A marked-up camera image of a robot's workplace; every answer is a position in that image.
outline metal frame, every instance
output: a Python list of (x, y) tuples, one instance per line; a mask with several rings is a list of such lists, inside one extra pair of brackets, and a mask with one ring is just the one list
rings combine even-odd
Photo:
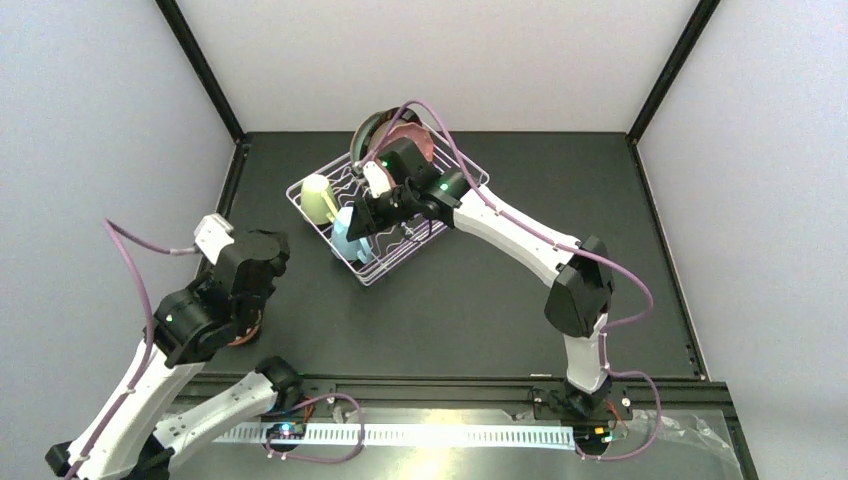
[[(224, 189), (218, 202), (216, 211), (228, 216), (236, 191), (239, 186), (241, 172), (248, 160), (250, 153), (250, 133), (242, 130), (229, 102), (224, 95), (221, 86), (215, 79), (211, 67), (206, 61), (197, 40), (189, 28), (188, 23), (180, 11), (176, 0), (156, 0), (183, 48), (192, 68), (197, 73), (201, 84), (209, 95), (221, 120), (227, 127), (236, 150), (233, 155), (230, 169), (224, 184)], [(728, 430), (731, 435), (737, 458), (742, 467), (742, 473), (746, 479), (756, 480), (756, 469), (751, 459), (745, 435), (739, 423), (736, 409), (727, 386), (723, 382), (710, 382), (706, 370), (706, 364), (700, 346), (697, 342), (695, 329), (689, 317), (680, 282), (677, 278), (672, 261), (668, 242), (665, 238), (656, 206), (651, 196), (651, 191), (645, 176), (644, 166), (639, 156), (637, 144), (648, 128), (651, 120), (662, 104), (671, 85), (677, 77), (686, 61), (686, 58), (694, 48), (698, 38), (704, 31), (710, 17), (718, 6), (719, 0), (701, 0), (689, 18), (686, 27), (671, 52), (665, 66), (651, 89), (648, 98), (642, 106), (636, 121), (626, 134), (630, 144), (630, 153), (634, 165), (638, 169), (642, 181), (645, 197), (648, 199), (651, 215), (660, 238), (666, 258), (667, 268), (674, 279), (677, 300), (681, 310), (684, 312), (686, 328), (691, 338), (687, 345), (690, 351), (690, 359), (693, 364), (693, 377), (682, 379), (658, 380), (663, 406), (670, 410), (720, 410), (724, 414)], [(201, 262), (199, 272), (208, 265)], [(194, 405), (220, 393), (235, 383), (240, 376), (229, 373), (203, 372), (197, 375), (182, 393), (177, 397), (175, 405)], [(416, 378), (416, 377), (334, 377), (321, 375), (304, 375), (305, 391), (313, 394), (344, 392), (353, 395), (366, 406), (394, 406), (394, 407), (440, 407), (440, 408), (499, 408), (506, 411), (524, 409), (533, 405), (532, 399), (528, 398), (531, 388), (543, 388), (555, 390), (561, 388), (563, 379), (559, 378)], [(617, 387), (626, 393), (631, 400), (632, 408), (653, 408), (653, 394), (645, 382), (630, 381), (618, 382)], [(534, 406), (538, 415), (545, 416), (550, 412), (539, 411)], [(330, 407), (322, 405), (316, 415), (330, 416)]]
[[(237, 373), (202, 372), (177, 396), (177, 408), (189, 408), (224, 391), (241, 378)], [(303, 375), (303, 389), (310, 395), (340, 392), (351, 395), (363, 407), (498, 409), (508, 414), (534, 408), (537, 418), (554, 418), (533, 401), (532, 389), (557, 390), (562, 378), (441, 378), (441, 377), (352, 377)], [(757, 480), (748, 444), (724, 382), (657, 380), (663, 408), (667, 410), (721, 411), (736, 457), (746, 480)], [(620, 381), (616, 389), (630, 399), (630, 409), (653, 409), (654, 396), (644, 381)], [(332, 418), (333, 406), (321, 402), (316, 417)], [(576, 422), (564, 422), (579, 425)]]

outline black tabletop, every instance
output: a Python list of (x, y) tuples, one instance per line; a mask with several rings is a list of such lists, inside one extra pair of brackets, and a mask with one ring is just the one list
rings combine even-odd
[[(334, 375), (564, 375), (562, 336), (544, 318), (547, 287), (485, 242), (449, 231), (370, 287), (330, 253), (285, 196), (345, 152), (350, 133), (254, 133), (232, 205), (240, 228), (281, 229), (292, 250), (259, 340), (220, 352), (211, 371), (244, 372), (280, 355), (302, 372)], [(614, 330), (615, 369), (691, 377), (691, 342), (648, 200), (623, 134), (457, 133), (491, 174), (492, 191), (541, 223), (600, 237), (653, 291), (654, 314)], [(639, 311), (616, 277), (611, 319)]]

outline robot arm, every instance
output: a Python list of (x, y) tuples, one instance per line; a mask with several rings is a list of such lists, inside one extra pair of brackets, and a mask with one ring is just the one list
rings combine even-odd
[[(219, 215), (195, 230), (195, 243), (214, 265), (185, 289), (166, 296), (154, 315), (152, 354), (141, 380), (105, 428), (116, 399), (143, 360), (142, 341), (129, 371), (91, 425), (73, 442), (54, 445), (46, 460), (58, 476), (79, 461), (88, 480), (168, 478), (203, 445), (240, 422), (272, 408), (288, 409), (301, 397), (301, 379), (279, 357), (260, 363), (236, 385), (178, 416), (162, 419), (180, 390), (215, 353), (258, 325), (272, 280), (285, 272), (288, 246), (280, 235), (238, 232)], [(102, 432), (88, 454), (84, 445)]]
[(468, 232), (525, 265), (550, 289), (545, 316), (562, 333), (565, 342), (567, 379), (574, 390), (568, 401), (577, 413), (589, 417), (610, 388), (605, 365), (601, 364), (600, 334), (614, 289), (612, 272), (606, 266), (552, 247), (499, 212), (509, 211), (560, 245), (607, 256), (605, 245), (594, 237), (581, 243), (548, 228), (507, 205), (487, 187), (481, 187), (481, 193), (495, 204), (496, 208), (491, 208), (471, 190), (462, 172), (438, 171), (411, 140), (392, 142), (380, 151), (379, 161), (397, 186), (377, 197), (355, 200), (348, 240), (377, 233), (420, 214)]

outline white cable track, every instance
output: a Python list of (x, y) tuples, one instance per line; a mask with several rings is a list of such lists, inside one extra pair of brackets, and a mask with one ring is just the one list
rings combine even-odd
[[(265, 443), (276, 423), (238, 425), (215, 443)], [(358, 424), (310, 423), (302, 439), (275, 439), (275, 445), (355, 445)], [(365, 445), (383, 447), (512, 447), (574, 450), (571, 427), (536, 425), (365, 425)]]

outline wire dish rack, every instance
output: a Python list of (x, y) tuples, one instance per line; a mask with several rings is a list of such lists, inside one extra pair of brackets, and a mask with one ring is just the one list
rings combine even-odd
[[(449, 153), (451, 149), (447, 140), (429, 125), (425, 124), (424, 126), (430, 131), (430, 135), (433, 137), (433, 142), (435, 143), (433, 165), (440, 172), (444, 172), (448, 168), (458, 168), (459, 165)], [(468, 167), (469, 173), (479, 185), (482, 186), (489, 182), (489, 174), (485, 170), (461, 152), (460, 155), (465, 160), (465, 165)], [(321, 169), (313, 172), (327, 177), (330, 185), (333, 187), (336, 200), (338, 200), (339, 205), (342, 207), (352, 206), (357, 196), (369, 194), (368, 186), (360, 183), (354, 176), (349, 159), (350, 154), (342, 155), (327, 165), (324, 165)], [(432, 242), (448, 228), (442, 222), (430, 222), (417, 215), (404, 224), (370, 236), (368, 238), (368, 244), (371, 247), (373, 255), (368, 263), (362, 263), (358, 260), (348, 261), (333, 246), (331, 240), (333, 225), (315, 225), (300, 208), (300, 187), (303, 184), (303, 180), (301, 179), (290, 186), (286, 190), (286, 197), (297, 208), (303, 219), (312, 225), (318, 235), (330, 247), (330, 250), (336, 254), (341, 262), (347, 265), (347, 268), (365, 286), (373, 284), (382, 278), (383, 275), (397, 268), (404, 260), (410, 258), (415, 252)]]

